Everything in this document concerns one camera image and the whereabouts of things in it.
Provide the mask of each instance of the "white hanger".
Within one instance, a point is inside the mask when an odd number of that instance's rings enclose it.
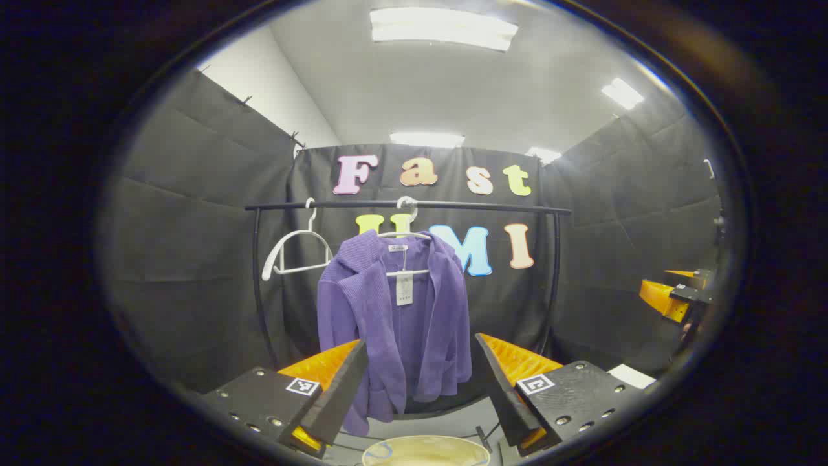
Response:
[[[405,202],[405,201],[407,201],[412,206],[412,216],[408,220],[408,229],[410,230],[411,229],[411,223],[414,221],[414,219],[416,219],[416,212],[417,212],[416,199],[408,197],[408,196],[400,197],[397,200],[397,209],[401,209],[402,208],[402,203]],[[377,236],[380,237],[380,238],[390,238],[390,237],[395,237],[395,236],[414,236],[416,238],[422,238],[424,240],[431,240],[431,237],[428,236],[428,235],[423,235],[422,233],[412,233],[410,231],[392,231],[390,233],[380,233]],[[417,274],[427,274],[428,273],[428,269],[425,269],[425,270],[406,270],[406,254],[408,254],[408,251],[403,250],[402,251],[402,270],[400,270],[398,272],[388,272],[388,273],[385,274],[385,276],[387,276],[387,277],[398,277],[400,275],[417,275]]]
[[[305,202],[305,209],[311,207],[311,202],[314,201],[313,197],[308,197],[308,200]],[[316,218],[316,207],[313,209],[313,214],[310,216],[310,220],[308,220],[308,229],[307,230],[297,230],[284,235],[273,249],[270,251],[270,254],[267,255],[267,260],[264,261],[264,269],[262,269],[262,280],[268,281],[270,279],[270,274],[272,272],[276,272],[279,275],[284,274],[294,274],[296,272],[304,272],[305,270],[311,269],[319,269],[320,267],[325,267],[326,265],[330,264],[330,258],[333,256],[330,252],[330,246],[328,246],[328,242],[325,241],[325,238],[320,236],[319,234],[313,231],[313,220]],[[325,263],[324,264],[317,264],[317,265],[307,265],[305,267],[296,267],[295,269],[287,269],[285,270],[285,251],[282,247],[285,245],[285,241],[291,239],[293,236],[297,235],[311,235],[315,238],[318,238],[319,241],[322,241],[322,244],[325,246]],[[276,267],[273,263],[276,262],[276,255],[279,255],[279,267]]]

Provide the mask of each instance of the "black fabric panel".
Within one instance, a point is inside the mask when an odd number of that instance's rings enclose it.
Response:
[[[355,195],[337,196],[333,188],[339,180],[337,158],[344,155],[378,156],[378,167],[371,170],[361,191]],[[405,187],[400,183],[402,164],[415,157],[426,157],[435,164],[438,181],[432,186]],[[517,164],[529,173],[525,180],[532,194],[520,197],[512,193],[504,168]],[[493,194],[480,196],[466,186],[466,169],[471,166],[485,167],[491,174]],[[541,179],[542,170],[537,158],[519,154],[477,148],[422,148],[414,146],[355,145],[336,148],[320,148],[299,152],[288,182],[288,200],[304,201],[314,197],[317,201],[396,200],[410,196],[422,201],[463,201],[503,203],[524,206],[543,205],[542,193],[546,188]],[[396,209],[319,209],[314,230],[325,237],[335,252],[342,241],[358,234],[355,223],[358,215],[380,214],[385,217],[380,231],[393,231],[390,216]],[[311,213],[297,209],[286,214],[289,230],[305,229]],[[528,226],[527,243],[535,260],[528,269],[512,269],[512,247],[503,228],[509,223]],[[462,211],[448,209],[420,209],[412,225],[414,231],[427,230],[433,225],[449,225],[463,241],[471,226],[489,230],[487,251],[493,273],[488,276],[466,275],[469,296],[469,318],[472,333],[482,332],[529,349],[537,349],[545,341],[543,328],[549,314],[549,283],[551,282],[552,238],[551,218],[544,215],[510,211]],[[321,263],[322,248],[314,240],[297,240],[287,247],[286,267]],[[291,354],[293,360],[307,357],[319,351],[316,331],[316,283],[321,271],[309,271],[284,277],[284,309],[286,330],[291,342],[299,350]],[[473,366],[485,364],[473,359]],[[460,403],[480,397],[478,371],[472,380],[460,385],[457,396],[441,397],[433,403],[410,402],[407,412],[434,412],[456,407]]]
[[[560,173],[574,209],[561,226],[552,326],[558,362],[625,363],[654,376],[665,370],[680,329],[638,291],[642,279],[660,281],[665,269],[715,267],[720,201],[705,158],[715,163],[703,129],[658,91],[546,168]]]
[[[119,318],[174,381],[205,392],[272,366],[253,298],[252,212],[282,201],[293,141],[197,72],[147,116],[114,173],[103,269]],[[262,214],[259,263],[282,213]],[[271,337],[282,284],[262,282]]]

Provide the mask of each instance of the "white wall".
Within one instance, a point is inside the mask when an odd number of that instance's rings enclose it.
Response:
[[[268,26],[249,32],[198,65],[228,92],[308,148],[340,145],[325,116],[308,95]]]

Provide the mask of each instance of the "ceiling light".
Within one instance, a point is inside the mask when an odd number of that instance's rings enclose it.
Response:
[[[553,150],[544,149],[544,148],[530,148],[526,155],[529,157],[537,157],[541,159],[541,163],[546,165],[547,163],[559,158],[561,156],[560,152],[555,152]]]
[[[604,86],[601,92],[627,110],[633,109],[636,104],[644,101],[644,98],[635,89],[618,78],[615,78],[612,84]]]
[[[391,133],[391,142],[410,146],[430,146],[433,148],[456,148],[463,143],[465,136],[448,133]]]
[[[518,31],[518,26],[494,17],[444,8],[382,8],[370,17],[375,42],[457,42],[507,51]]]

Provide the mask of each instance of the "price tag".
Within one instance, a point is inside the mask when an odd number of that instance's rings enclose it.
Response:
[[[397,306],[405,306],[414,302],[414,275],[397,276]]]

